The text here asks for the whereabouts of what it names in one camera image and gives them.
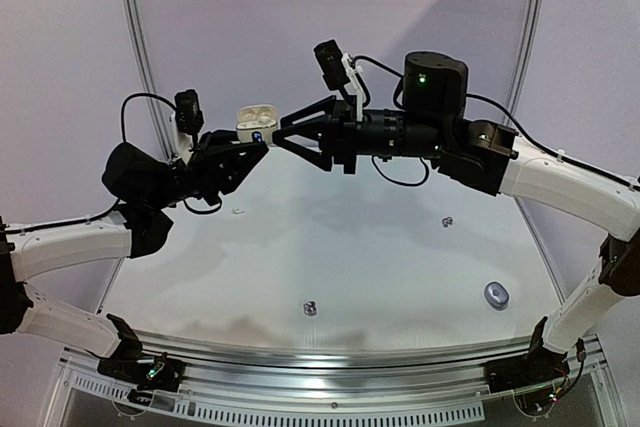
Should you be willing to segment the white earbud charging case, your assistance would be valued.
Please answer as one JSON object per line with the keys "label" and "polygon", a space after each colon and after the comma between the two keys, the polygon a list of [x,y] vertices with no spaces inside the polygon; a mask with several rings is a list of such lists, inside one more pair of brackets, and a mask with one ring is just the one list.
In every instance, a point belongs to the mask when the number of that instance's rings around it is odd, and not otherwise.
{"label": "white earbud charging case", "polygon": [[236,133],[241,143],[273,144],[273,133],[279,128],[278,111],[275,106],[246,106],[238,110],[236,118]]}

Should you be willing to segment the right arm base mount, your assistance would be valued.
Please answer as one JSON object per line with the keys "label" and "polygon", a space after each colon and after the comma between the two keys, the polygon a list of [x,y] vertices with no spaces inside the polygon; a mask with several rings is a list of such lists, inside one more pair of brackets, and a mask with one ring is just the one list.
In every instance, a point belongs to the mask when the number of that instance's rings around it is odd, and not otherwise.
{"label": "right arm base mount", "polygon": [[484,379],[492,393],[560,379],[557,392],[560,395],[570,391],[580,379],[586,360],[584,341],[579,338],[576,343],[580,368],[574,380],[570,381],[567,353],[551,351],[543,340],[547,320],[544,317],[536,324],[525,354],[488,361],[483,365]]}

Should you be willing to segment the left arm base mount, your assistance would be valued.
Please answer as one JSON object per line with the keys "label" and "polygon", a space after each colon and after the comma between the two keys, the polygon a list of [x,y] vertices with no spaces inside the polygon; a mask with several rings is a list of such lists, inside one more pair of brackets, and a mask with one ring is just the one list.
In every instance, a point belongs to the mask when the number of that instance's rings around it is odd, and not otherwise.
{"label": "left arm base mount", "polygon": [[143,353],[143,344],[133,329],[120,317],[107,314],[116,328],[118,344],[109,357],[101,357],[97,372],[103,376],[135,384],[139,391],[177,392],[183,380],[186,363],[168,356]]}

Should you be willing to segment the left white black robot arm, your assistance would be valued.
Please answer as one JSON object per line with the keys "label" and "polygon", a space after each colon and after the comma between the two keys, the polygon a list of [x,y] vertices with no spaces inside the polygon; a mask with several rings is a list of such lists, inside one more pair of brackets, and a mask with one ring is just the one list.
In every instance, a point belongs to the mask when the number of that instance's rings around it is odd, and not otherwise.
{"label": "left white black robot arm", "polygon": [[173,226],[166,209],[189,198],[212,212],[266,156],[263,141],[241,143],[230,131],[205,133],[185,158],[160,161],[129,142],[110,154],[103,185],[116,197],[105,214],[54,224],[1,228],[1,332],[62,342],[109,359],[128,381],[148,373],[148,359],[121,318],[101,317],[37,291],[29,280],[101,260],[157,253]]}

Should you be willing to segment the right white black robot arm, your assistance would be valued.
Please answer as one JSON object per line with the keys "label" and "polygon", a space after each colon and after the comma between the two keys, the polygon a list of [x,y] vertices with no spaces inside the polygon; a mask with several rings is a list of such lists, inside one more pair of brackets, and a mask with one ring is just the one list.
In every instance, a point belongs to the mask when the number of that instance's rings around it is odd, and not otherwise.
{"label": "right white black robot arm", "polygon": [[[537,383],[614,305],[639,293],[639,185],[535,141],[517,122],[471,121],[467,65],[447,55],[405,57],[392,109],[366,110],[354,58],[319,47],[330,96],[282,118],[274,143],[322,170],[353,173],[360,156],[415,157],[476,191],[524,198],[603,229],[600,264],[532,334],[517,374]],[[356,86],[353,95],[347,85]]]}

